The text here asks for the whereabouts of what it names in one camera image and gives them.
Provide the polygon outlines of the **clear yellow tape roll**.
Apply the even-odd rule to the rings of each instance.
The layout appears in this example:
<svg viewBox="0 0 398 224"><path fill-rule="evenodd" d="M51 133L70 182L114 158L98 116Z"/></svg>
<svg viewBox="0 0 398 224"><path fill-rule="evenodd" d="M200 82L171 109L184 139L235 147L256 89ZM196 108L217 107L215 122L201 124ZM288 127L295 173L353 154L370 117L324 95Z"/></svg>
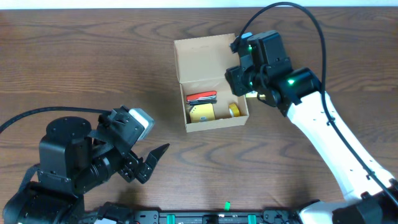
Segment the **clear yellow tape roll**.
<svg viewBox="0 0 398 224"><path fill-rule="evenodd" d="M229 108L229 113L230 113L232 118L239 117L241 115L240 110L239 110L239 108L238 108L236 103L231 103L228 106L228 108Z"/></svg>

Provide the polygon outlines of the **brown cardboard box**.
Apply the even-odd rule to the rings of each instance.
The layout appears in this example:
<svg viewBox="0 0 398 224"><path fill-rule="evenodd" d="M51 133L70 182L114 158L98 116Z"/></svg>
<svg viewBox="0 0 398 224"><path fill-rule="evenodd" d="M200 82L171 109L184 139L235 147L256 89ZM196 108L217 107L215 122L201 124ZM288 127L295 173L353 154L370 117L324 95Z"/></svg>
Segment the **brown cardboard box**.
<svg viewBox="0 0 398 224"><path fill-rule="evenodd" d="M222 34L174 42L175 67L182 101L186 132L243 126L249 118L244 96L235 96L225 78L228 68L239 65L239 57L233 54L229 44L235 34ZM186 96L216 91L217 102L213 104L215 120L192 123ZM228 106L236 103L241 115L232 118Z"/></svg>

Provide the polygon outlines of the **yellow sticky note pad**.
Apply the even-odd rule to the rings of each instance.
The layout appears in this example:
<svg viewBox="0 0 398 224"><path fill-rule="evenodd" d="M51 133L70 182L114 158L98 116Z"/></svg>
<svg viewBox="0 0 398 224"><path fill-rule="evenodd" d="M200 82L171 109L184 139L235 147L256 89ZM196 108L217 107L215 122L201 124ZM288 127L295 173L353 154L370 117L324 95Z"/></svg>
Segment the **yellow sticky note pad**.
<svg viewBox="0 0 398 224"><path fill-rule="evenodd" d="M215 113L211 103L193 106L189 111L189 115L192 123L215 120Z"/></svg>

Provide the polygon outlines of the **yellow highlighter blue cap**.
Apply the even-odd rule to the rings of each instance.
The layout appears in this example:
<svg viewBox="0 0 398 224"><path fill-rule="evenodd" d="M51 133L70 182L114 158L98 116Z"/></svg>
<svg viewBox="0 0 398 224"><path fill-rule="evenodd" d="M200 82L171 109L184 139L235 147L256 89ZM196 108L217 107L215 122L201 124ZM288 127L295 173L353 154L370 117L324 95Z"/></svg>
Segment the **yellow highlighter blue cap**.
<svg viewBox="0 0 398 224"><path fill-rule="evenodd" d="M257 97L257 92L256 91L252 91L252 92L246 93L245 97L246 98L256 98ZM259 97L260 97L260 99L263 99L263 100L266 98L265 95L259 95Z"/></svg>

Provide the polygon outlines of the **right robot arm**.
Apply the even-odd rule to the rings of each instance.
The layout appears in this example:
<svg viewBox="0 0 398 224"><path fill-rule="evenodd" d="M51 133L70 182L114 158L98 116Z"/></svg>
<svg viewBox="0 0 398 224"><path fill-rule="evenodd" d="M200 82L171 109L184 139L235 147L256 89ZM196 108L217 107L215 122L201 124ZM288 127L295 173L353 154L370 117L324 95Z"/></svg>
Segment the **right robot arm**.
<svg viewBox="0 0 398 224"><path fill-rule="evenodd" d="M298 210L301 223L397 223L397 180L368 153L336 112L308 68L248 63L225 73L233 94L265 95L313 144L334 175L343 202L312 202Z"/></svg>

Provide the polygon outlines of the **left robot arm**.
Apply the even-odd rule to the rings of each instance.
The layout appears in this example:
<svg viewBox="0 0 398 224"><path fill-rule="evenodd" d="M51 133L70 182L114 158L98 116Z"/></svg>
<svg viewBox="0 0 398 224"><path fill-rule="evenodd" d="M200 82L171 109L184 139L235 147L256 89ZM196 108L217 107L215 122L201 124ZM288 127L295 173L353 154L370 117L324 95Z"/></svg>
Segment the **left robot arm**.
<svg viewBox="0 0 398 224"><path fill-rule="evenodd" d="M74 116L52 121L39 144L40 163L27 171L4 207L4 222L78 223L85 214L84 194L115 173L126 182L146 183L169 145L146 159L137 157L132 147L144 130L129 114L102 114L96 129Z"/></svg>

